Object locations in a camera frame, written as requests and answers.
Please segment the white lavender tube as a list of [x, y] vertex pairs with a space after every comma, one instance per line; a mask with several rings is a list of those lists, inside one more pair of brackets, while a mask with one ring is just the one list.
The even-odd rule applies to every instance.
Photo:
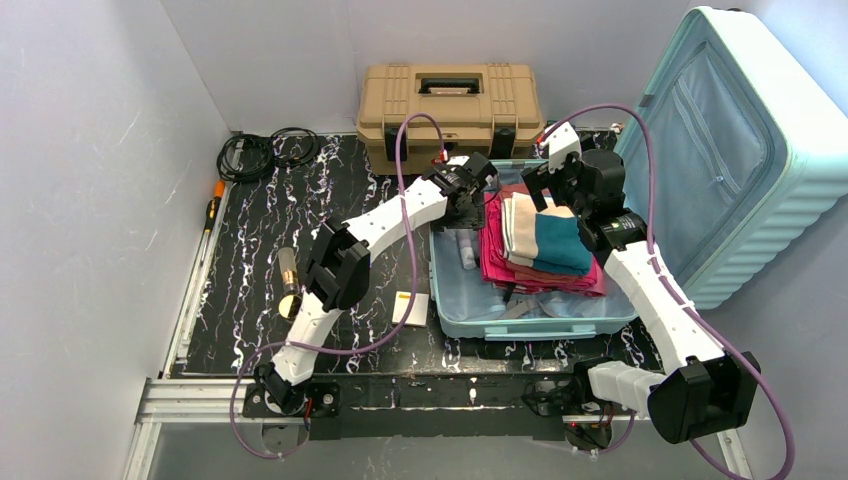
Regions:
[[464, 270], [472, 270], [477, 267], [477, 257], [474, 249], [474, 238], [471, 230], [460, 229], [456, 231], [457, 247], [460, 260]]

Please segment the teal and beige towel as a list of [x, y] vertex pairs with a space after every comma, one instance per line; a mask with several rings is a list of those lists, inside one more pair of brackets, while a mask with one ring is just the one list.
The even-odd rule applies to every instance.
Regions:
[[593, 256], [579, 237], [577, 218], [566, 206], [544, 196], [538, 211], [532, 197], [515, 192], [501, 203], [505, 259], [538, 271], [559, 275], [588, 275]]

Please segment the magenta shorts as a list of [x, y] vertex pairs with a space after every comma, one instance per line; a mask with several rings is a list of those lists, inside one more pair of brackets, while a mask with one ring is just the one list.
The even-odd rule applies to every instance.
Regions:
[[[495, 202], [497, 199], [497, 195], [493, 193], [485, 193], [484, 200], [487, 201], [485, 207], [485, 218], [486, 225], [480, 231], [480, 267], [481, 266], [498, 266], [506, 268], [506, 264], [504, 258], [502, 256], [501, 248], [505, 246], [505, 243], [500, 239], [499, 234], [501, 233], [501, 205], [499, 202]], [[604, 275], [600, 269], [600, 266], [597, 264], [597, 261], [594, 260], [592, 264], [593, 269], [597, 269], [599, 276], [603, 277]]]

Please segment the rust red cloth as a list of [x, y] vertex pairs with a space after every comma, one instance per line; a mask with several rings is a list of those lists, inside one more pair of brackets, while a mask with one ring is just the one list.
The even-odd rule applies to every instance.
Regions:
[[[501, 188], [501, 191], [497, 194], [497, 199], [495, 200], [495, 202], [499, 202], [501, 205], [501, 233], [499, 236], [503, 243], [506, 243], [507, 227], [505, 200], [510, 199], [515, 192], [527, 194], [527, 188], [523, 184], [507, 184]], [[512, 262], [506, 256], [506, 246], [503, 246], [501, 250], [507, 269], [514, 272], [514, 276], [517, 280], [535, 281], [549, 285], [572, 284], [572, 289], [590, 289], [598, 282], [597, 274], [593, 271], [593, 267], [590, 267], [590, 272], [585, 276], [551, 273], [534, 269], [532, 267], [532, 263], [527, 264], [526, 261], [521, 261], [520, 263]]]

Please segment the pink camouflage pants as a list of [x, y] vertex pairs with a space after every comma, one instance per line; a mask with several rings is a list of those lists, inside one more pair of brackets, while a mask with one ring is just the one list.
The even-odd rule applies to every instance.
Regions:
[[535, 281], [517, 280], [514, 272], [508, 270], [507, 267], [498, 266], [481, 266], [481, 277], [484, 283], [494, 284], [496, 288], [506, 289], [509, 285], [514, 285], [514, 291], [520, 294], [541, 294], [555, 291], [577, 294], [585, 297], [603, 297], [607, 295], [605, 281], [602, 276], [599, 276], [598, 270], [593, 269], [597, 274], [597, 284], [590, 289], [572, 289], [572, 284], [541, 284]]

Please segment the white square packet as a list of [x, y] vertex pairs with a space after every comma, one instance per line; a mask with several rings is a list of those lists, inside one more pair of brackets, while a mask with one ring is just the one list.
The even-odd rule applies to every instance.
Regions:
[[401, 324], [406, 319], [405, 327], [425, 327], [429, 316], [428, 293], [416, 293], [398, 291], [392, 309], [392, 325]]

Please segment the clear gold perfume bottle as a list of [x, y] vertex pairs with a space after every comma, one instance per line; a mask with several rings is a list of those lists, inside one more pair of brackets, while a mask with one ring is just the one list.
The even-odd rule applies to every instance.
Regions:
[[300, 282], [295, 252], [291, 247], [283, 247], [277, 253], [277, 262], [281, 273], [283, 295], [300, 294]]

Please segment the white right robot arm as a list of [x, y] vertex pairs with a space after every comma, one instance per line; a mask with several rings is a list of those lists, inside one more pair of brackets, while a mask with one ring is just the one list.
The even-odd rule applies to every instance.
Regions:
[[538, 212], [572, 211], [583, 245], [635, 308], [663, 360], [663, 373], [606, 357], [580, 362], [564, 399], [648, 416], [671, 444], [745, 425], [759, 365], [749, 352], [733, 354], [690, 316], [694, 305], [648, 239], [646, 221], [625, 205], [622, 158], [609, 150], [569, 153], [562, 165], [544, 162], [521, 177]]

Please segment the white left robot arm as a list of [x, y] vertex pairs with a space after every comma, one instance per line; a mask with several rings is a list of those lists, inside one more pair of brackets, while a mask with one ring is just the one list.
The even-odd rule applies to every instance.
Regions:
[[497, 176], [480, 153], [437, 164], [410, 183], [399, 183], [392, 199], [358, 217], [329, 217], [321, 225], [307, 261], [305, 294], [285, 342], [254, 379], [285, 415], [303, 397], [316, 358], [342, 313], [357, 305], [370, 287], [373, 259], [416, 228], [455, 220], [476, 208]]

